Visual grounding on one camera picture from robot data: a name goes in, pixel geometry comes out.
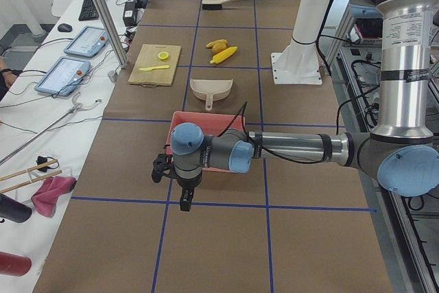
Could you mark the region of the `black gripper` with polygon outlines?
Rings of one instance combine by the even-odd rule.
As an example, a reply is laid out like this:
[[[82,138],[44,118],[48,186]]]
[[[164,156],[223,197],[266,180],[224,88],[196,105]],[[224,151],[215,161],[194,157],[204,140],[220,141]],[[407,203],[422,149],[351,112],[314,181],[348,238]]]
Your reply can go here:
[[[159,154],[153,162],[153,170],[151,174],[152,180],[159,183],[162,177],[172,178],[177,180],[177,183],[182,187],[180,196],[180,210],[190,211],[192,205],[192,190],[202,182],[202,172],[192,178],[183,178],[176,172],[176,167],[169,154]]]

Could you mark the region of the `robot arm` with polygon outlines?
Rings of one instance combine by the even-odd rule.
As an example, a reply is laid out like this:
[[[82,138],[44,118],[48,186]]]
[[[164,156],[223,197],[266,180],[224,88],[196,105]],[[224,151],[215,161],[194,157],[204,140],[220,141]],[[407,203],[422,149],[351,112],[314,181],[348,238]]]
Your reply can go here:
[[[304,165],[334,162],[374,178],[388,191],[420,196],[438,185],[438,152],[425,125],[429,33],[438,0],[351,0],[351,12],[375,8],[383,17],[379,120],[369,133],[287,134],[231,127],[204,134],[190,122],[171,132],[171,145],[153,163],[152,180],[175,179],[180,208],[189,211],[205,168],[245,173],[254,159]]]

